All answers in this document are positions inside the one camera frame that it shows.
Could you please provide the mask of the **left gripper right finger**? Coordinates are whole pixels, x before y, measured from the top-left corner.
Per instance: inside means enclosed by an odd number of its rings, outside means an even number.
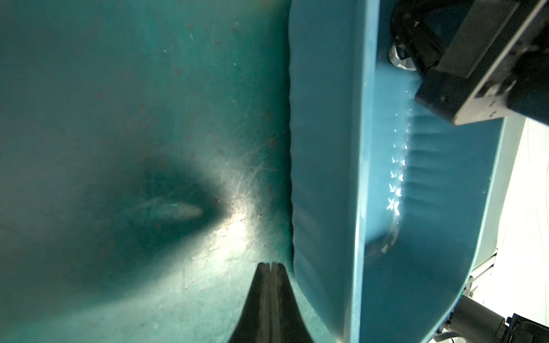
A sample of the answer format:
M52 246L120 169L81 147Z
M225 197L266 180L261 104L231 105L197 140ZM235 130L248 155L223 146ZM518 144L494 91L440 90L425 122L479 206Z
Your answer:
M313 342L300 314L285 266L272 263L270 267L270 341Z

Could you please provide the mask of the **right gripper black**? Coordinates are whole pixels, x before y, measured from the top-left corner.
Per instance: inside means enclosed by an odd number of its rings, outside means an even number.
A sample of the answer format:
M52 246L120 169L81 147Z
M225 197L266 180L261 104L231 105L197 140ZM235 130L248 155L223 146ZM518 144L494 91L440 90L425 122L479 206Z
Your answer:
M548 2L474 1L446 50L424 22L444 4L399 1L391 16L424 77L416 101L456 126L515 114L547 124Z

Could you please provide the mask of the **teal plastic storage box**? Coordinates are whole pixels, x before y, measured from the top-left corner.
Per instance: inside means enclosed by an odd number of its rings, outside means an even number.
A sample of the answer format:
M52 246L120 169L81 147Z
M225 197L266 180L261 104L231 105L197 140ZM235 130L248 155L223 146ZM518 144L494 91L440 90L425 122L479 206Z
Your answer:
M293 1L294 271L337 342L427 342L495 248L523 119L456 127L387 59L394 1Z

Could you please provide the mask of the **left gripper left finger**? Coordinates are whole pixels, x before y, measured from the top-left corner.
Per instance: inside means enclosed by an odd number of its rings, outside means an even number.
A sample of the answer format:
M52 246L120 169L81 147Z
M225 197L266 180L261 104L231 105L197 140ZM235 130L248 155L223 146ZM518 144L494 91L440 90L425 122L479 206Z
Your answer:
M271 342L270 265L260 263L229 342Z

